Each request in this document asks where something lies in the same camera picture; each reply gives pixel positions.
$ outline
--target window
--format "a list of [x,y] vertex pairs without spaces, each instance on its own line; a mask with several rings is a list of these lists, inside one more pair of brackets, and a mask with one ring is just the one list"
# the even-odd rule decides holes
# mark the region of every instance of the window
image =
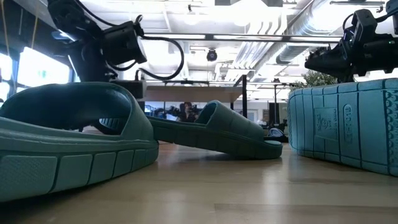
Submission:
[[12,59],[7,55],[0,54],[0,75],[3,80],[10,80],[12,74]]
[[10,85],[6,82],[0,83],[0,107],[3,102],[7,99],[7,95],[10,91]]
[[24,91],[24,90],[26,90],[26,88],[18,87],[17,88],[17,93],[19,93],[20,91]]
[[10,91],[9,80],[12,74],[12,59],[7,55],[0,54],[0,107],[7,99]]
[[[243,116],[243,110],[238,109],[235,111]],[[253,122],[257,122],[257,110],[248,110],[248,119]]]
[[73,72],[73,76],[75,78],[75,82],[80,82],[80,78],[79,78],[79,76],[77,75],[76,72]]
[[18,83],[30,87],[67,83],[69,71],[68,66],[26,47],[19,61]]

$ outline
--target person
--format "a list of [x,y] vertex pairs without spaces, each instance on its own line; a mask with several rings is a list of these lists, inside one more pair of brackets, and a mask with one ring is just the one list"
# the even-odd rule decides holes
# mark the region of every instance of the person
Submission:
[[180,105],[180,111],[181,111],[181,113],[179,114],[177,121],[193,123],[199,117],[198,114],[195,114],[194,112],[192,112],[192,103],[191,102],[182,103]]

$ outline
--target slide sandal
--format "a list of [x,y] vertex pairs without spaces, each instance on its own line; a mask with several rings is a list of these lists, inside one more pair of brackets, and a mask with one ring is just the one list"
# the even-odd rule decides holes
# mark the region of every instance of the slide sandal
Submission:
[[[120,135],[78,129],[127,117]],[[110,83],[29,88],[0,108],[0,202],[112,179],[148,166],[159,144],[134,97]]]
[[[253,159],[275,159],[282,154],[283,145],[280,142],[264,141],[264,130],[258,124],[219,101],[209,102],[195,123],[151,116],[148,119],[154,127],[154,137],[159,141]],[[122,119],[102,120],[102,128],[110,132],[117,130],[120,121]]]
[[295,90],[288,111],[299,155],[398,176],[398,79]]

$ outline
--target wooden floor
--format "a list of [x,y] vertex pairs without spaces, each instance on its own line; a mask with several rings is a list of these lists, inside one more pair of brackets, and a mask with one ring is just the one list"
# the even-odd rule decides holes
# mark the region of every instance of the wooden floor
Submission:
[[0,223],[398,223],[398,178],[321,162],[236,160],[164,144],[157,162],[115,180],[0,204]]

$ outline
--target camera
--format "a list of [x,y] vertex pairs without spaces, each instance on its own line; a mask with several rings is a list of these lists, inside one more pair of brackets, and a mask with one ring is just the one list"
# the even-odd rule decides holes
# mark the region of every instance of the camera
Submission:
[[180,110],[174,106],[171,106],[170,109],[165,110],[163,108],[158,108],[154,111],[154,115],[157,118],[165,118],[167,114],[171,114],[172,116],[179,116],[180,115]]
[[215,49],[210,49],[209,52],[207,53],[207,61],[209,62],[214,62],[217,60],[217,53]]
[[190,109],[189,109],[189,113],[191,114],[199,114],[201,111],[201,109],[198,109],[198,105],[193,105]]

